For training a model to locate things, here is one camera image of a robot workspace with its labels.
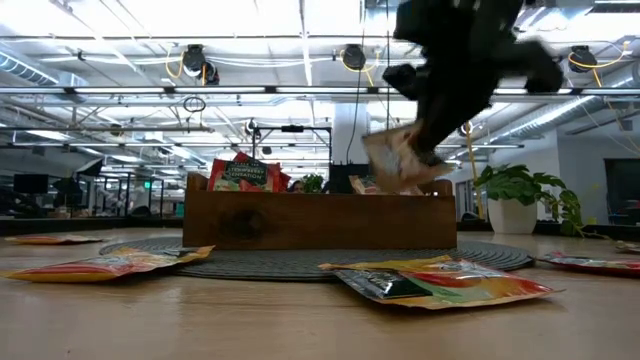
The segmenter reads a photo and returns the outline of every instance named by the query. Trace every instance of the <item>wooden table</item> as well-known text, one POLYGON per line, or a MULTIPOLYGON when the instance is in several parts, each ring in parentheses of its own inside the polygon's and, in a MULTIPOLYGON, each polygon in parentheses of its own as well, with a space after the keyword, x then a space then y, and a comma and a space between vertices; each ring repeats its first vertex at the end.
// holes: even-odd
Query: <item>wooden table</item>
MULTIPOLYGON (((91 232, 122 241, 177 230, 91 232)), ((461 233, 541 255, 615 257, 606 241, 461 233)), ((97 254, 102 245, 0 245, 0 269, 97 254)), ((546 300, 416 311, 378 306, 341 284, 163 277, 56 285, 0 279, 0 359, 638 359, 640 280, 540 265, 520 275, 546 300)))

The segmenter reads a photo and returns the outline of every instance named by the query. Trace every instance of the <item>round woven mat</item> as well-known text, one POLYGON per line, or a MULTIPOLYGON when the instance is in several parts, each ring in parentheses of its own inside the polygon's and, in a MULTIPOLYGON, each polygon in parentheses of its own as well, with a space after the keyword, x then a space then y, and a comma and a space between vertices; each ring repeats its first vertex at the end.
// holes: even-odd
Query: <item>round woven mat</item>
MULTIPOLYGON (((118 248, 162 250, 182 247, 182 238, 151 238, 113 244, 100 250, 108 254, 118 248)), ((449 255, 504 271, 529 266, 533 258, 522 249, 478 241, 459 241, 449 250, 216 250, 209 258, 176 269, 177 275, 217 279, 269 281, 332 281, 331 273, 318 269, 324 263, 353 264, 385 260, 426 259, 449 255)))

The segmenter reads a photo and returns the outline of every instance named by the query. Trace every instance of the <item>chip bag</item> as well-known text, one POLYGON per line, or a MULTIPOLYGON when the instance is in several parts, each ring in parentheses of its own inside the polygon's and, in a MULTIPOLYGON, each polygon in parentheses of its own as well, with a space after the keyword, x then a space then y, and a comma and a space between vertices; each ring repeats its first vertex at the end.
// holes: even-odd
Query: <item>chip bag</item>
POLYGON ((209 191, 278 192, 280 171, 260 162, 215 159, 208 189, 209 191))
POLYGON ((79 235, 26 235, 6 237, 5 241, 25 245, 72 245, 104 241, 105 238, 79 235))
POLYGON ((616 241, 616 249, 621 252, 640 254, 640 245, 630 244, 624 241, 616 241))
POLYGON ((386 192, 400 192, 427 184, 454 170, 435 154, 418 158, 410 139, 419 123, 364 136, 362 142, 376 174, 377 185, 386 192))
POLYGON ((538 259, 567 269, 588 271, 603 275, 640 276, 640 260, 605 260, 581 256, 568 256, 553 252, 538 259))
MULTIPOLYGON (((356 194, 360 195, 384 195, 387 194, 384 191, 380 190, 378 185, 376 185, 375 177, 373 176, 365 176, 359 177, 355 175, 349 176, 349 181, 351 182, 351 186, 356 194)), ((402 192, 399 192, 398 195, 424 195, 422 191, 417 186, 412 186, 402 192)))
POLYGON ((539 298, 554 292, 534 281, 449 256, 352 265, 320 265, 381 304, 431 310, 539 298))
POLYGON ((236 154, 236 156, 233 158, 233 161, 235 162, 255 162, 258 164, 263 164, 263 165, 267 165, 270 169, 270 171, 273 172, 273 176, 276 176, 276 173, 278 174, 279 177, 279 182, 280 182, 280 188, 278 189, 278 192, 287 192, 287 185, 289 184, 289 181, 291 180, 291 176, 285 174, 282 172, 282 168, 280 168, 280 164, 265 164, 259 160, 256 160, 254 158, 252 158, 251 156, 243 153, 243 152, 239 152, 236 154))
POLYGON ((122 248, 112 253, 65 264, 11 273, 9 279, 52 283, 89 283, 147 272, 209 256, 213 246, 142 251, 122 248))

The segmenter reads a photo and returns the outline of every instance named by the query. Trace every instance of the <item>wooden crate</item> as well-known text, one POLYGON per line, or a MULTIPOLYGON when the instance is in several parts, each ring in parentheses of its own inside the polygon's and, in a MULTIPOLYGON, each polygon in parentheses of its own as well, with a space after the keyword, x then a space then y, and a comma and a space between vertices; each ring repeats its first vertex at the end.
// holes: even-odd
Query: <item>wooden crate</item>
POLYGON ((430 196, 206 191, 187 180, 184 246, 217 249, 444 249, 456 247, 451 182, 430 196))

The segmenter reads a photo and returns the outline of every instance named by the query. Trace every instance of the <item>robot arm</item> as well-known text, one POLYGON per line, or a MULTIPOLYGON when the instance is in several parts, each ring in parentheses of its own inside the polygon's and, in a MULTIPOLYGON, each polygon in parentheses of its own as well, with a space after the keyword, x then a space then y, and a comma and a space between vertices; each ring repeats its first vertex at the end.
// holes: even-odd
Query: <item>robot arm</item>
POLYGON ((498 83, 527 76, 529 92, 555 92, 563 74, 537 41, 516 43, 511 29, 523 0, 410 0, 398 8, 394 38, 423 47, 424 65, 386 69, 385 81, 418 101, 420 158, 490 105, 498 83))

